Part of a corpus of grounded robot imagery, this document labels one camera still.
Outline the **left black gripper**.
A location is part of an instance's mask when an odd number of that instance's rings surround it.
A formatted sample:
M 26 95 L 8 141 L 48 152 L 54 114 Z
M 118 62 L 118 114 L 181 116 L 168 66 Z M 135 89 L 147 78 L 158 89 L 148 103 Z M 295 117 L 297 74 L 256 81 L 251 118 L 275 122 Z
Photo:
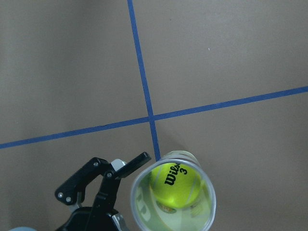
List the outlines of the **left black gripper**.
M 108 165 L 106 160 L 97 157 L 88 161 L 60 185 L 54 195 L 65 205 L 80 205 L 85 199 L 86 187 L 97 176 L 103 175 L 93 205 L 75 210 L 56 231 L 126 231 L 123 216 L 114 209 L 119 185 L 122 179 L 150 160 L 150 155 L 143 152 L 129 162 L 115 159 Z

